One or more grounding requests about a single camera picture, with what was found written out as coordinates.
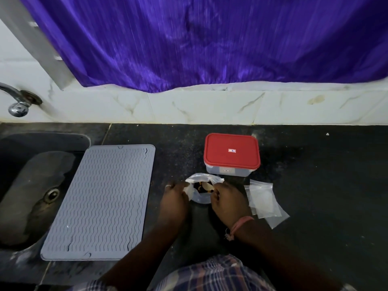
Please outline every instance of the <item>curtain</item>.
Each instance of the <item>curtain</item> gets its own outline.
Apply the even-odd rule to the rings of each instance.
[[[83,86],[388,75],[388,0],[21,0]]]

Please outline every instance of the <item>plastic bag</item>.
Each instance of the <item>plastic bag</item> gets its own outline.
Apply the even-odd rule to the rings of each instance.
[[[201,204],[209,204],[211,193],[199,193],[197,189],[194,188],[193,184],[200,181],[210,181],[214,185],[216,183],[223,183],[224,179],[208,173],[195,173],[186,179],[186,182],[190,183],[190,185],[183,189],[183,191],[187,194],[189,200]]]
[[[265,218],[273,229],[286,220],[289,215],[277,203],[272,187],[272,183],[255,180],[250,180],[250,185],[244,186],[252,214],[259,218]]]

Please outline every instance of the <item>person's left hand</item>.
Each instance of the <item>person's left hand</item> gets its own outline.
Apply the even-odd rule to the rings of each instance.
[[[183,189],[189,183],[181,181],[177,184],[170,182],[164,188],[162,201],[160,201],[159,225],[167,225],[180,229],[186,220],[189,211],[189,198]]]

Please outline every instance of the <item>sink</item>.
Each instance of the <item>sink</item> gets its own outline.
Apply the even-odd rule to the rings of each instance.
[[[45,235],[89,147],[72,133],[0,139],[0,248],[19,251]]]

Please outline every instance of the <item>plastic container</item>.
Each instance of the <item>plastic container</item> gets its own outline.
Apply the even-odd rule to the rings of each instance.
[[[260,166],[256,138],[244,135],[208,134],[203,160],[211,174],[249,176]]]

